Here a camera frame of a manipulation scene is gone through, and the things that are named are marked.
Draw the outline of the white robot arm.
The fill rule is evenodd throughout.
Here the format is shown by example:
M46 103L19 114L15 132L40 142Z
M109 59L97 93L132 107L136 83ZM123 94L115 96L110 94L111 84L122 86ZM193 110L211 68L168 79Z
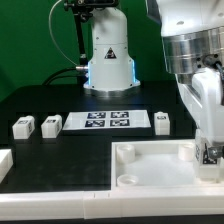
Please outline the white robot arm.
M147 15L161 24L166 71L176 77L182 101L201 131L200 149L211 159L224 150L224 0L146 0ZM124 90L125 37L112 30L118 11L93 7L90 83L97 91Z

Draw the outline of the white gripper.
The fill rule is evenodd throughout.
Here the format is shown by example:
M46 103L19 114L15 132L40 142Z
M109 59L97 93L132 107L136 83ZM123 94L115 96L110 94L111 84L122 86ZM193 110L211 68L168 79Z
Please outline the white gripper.
M181 99L198 128L211 146L208 156L219 159L224 156L224 105L223 85L215 70L200 69L192 77L190 85L178 83Z

